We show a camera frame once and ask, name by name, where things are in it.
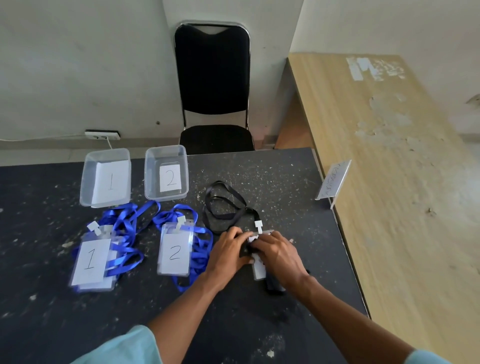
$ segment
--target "light blue sleeve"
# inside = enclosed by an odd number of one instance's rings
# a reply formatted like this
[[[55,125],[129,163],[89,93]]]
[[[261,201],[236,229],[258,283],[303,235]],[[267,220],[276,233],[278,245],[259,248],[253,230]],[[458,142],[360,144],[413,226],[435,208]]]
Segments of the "light blue sleeve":
[[[415,350],[408,356],[404,364],[450,364],[450,362],[432,352]]]
[[[155,336],[146,326],[134,326],[125,335],[107,341],[72,364],[162,364]]]

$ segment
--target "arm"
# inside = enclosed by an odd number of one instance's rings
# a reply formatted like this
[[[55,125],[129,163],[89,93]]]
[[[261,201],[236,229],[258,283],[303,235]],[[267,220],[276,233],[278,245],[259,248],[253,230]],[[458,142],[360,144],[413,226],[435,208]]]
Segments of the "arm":
[[[279,232],[252,244],[265,267],[322,324],[350,364],[402,364],[414,348],[336,298],[305,270],[297,249]]]
[[[242,243],[252,234],[242,233],[237,227],[222,233],[210,253],[205,272],[148,324],[164,364],[181,363],[213,298],[243,265],[252,262],[248,256],[239,258]]]

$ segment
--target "peeling desk surface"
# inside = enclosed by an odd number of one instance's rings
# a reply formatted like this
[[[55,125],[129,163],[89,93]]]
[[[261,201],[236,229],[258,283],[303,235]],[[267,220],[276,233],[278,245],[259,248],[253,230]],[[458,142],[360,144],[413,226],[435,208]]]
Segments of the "peeling desk surface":
[[[187,198],[162,203],[203,206],[207,186],[231,184],[255,208],[264,229],[293,239],[321,284],[366,314],[347,252],[326,200],[312,150],[285,149],[188,156]],[[3,363],[68,363],[136,324],[146,324],[179,296],[158,276],[159,231],[135,246],[146,259],[111,292],[76,294],[68,282],[71,250],[104,209],[79,204],[83,163],[0,168],[0,352]],[[132,202],[144,197],[144,160],[132,160]],[[219,213],[223,205],[217,205]],[[212,228],[221,228],[211,220]],[[238,224],[254,230],[251,216]],[[186,363],[344,363],[315,318],[289,295],[271,296],[244,267],[214,299]]]
[[[401,57],[291,53],[372,319],[452,363],[480,357],[480,166]]]

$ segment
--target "black speckled table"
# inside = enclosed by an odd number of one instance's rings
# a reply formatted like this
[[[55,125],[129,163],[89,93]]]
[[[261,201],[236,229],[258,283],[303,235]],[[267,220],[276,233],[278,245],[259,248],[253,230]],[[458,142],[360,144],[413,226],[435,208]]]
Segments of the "black speckled table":
[[[309,148],[188,157],[184,203],[200,212],[207,185],[224,180],[260,213],[264,229],[293,238],[311,274],[366,314],[334,215],[314,201],[321,184]],[[0,168],[0,354],[2,363],[67,363],[146,324],[179,293],[156,274],[159,231],[137,236],[146,259],[111,292],[75,294],[71,249],[101,210],[79,205],[83,163]],[[132,201],[145,202],[144,160],[132,160]],[[241,228],[255,230],[244,216]],[[212,221],[212,228],[221,225]],[[215,298],[186,363],[344,363],[313,316],[291,296],[271,296],[244,267]]]

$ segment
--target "person's left hand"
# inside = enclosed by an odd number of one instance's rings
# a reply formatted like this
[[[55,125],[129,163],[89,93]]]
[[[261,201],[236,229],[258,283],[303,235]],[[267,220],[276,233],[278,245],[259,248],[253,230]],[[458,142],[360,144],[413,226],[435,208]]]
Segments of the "person's left hand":
[[[239,257],[241,245],[252,235],[252,231],[242,232],[240,228],[233,226],[223,232],[215,243],[205,273],[219,291],[225,288],[240,268],[253,263],[251,256]]]

